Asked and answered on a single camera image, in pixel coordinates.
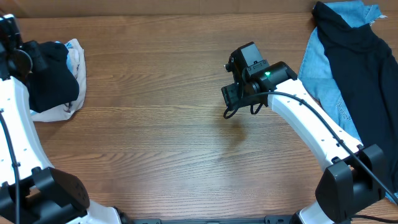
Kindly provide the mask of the black t-shirt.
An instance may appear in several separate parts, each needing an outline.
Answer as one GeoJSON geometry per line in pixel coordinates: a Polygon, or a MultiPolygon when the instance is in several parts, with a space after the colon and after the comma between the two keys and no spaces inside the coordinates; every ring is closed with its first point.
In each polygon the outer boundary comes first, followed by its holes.
{"type": "Polygon", "coordinates": [[[53,107],[75,101],[79,95],[79,84],[67,68],[68,50],[62,43],[39,44],[48,64],[44,72],[27,76],[30,109],[41,113],[53,107]]]}

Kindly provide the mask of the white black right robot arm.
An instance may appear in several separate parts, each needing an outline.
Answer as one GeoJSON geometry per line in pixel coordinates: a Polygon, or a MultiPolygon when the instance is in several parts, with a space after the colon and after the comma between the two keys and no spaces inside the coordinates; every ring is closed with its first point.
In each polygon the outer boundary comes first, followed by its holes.
{"type": "Polygon", "coordinates": [[[258,114],[265,106],[288,122],[311,150],[323,171],[316,201],[293,215],[266,217],[266,223],[349,223],[385,197],[385,160],[377,146],[364,147],[341,129],[312,99],[284,62],[269,65],[254,42],[231,53],[224,66],[234,82],[221,89],[232,117],[240,108],[258,114]]]}

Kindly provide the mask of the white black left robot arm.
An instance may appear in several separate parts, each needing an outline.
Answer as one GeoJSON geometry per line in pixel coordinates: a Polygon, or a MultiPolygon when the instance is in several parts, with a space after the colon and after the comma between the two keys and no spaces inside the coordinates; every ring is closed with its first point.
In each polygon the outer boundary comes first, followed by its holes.
{"type": "Polygon", "coordinates": [[[30,116],[24,77],[48,65],[25,51],[12,14],[1,17],[1,216],[13,223],[123,223],[119,211],[89,199],[72,174],[52,167],[30,116]]]}

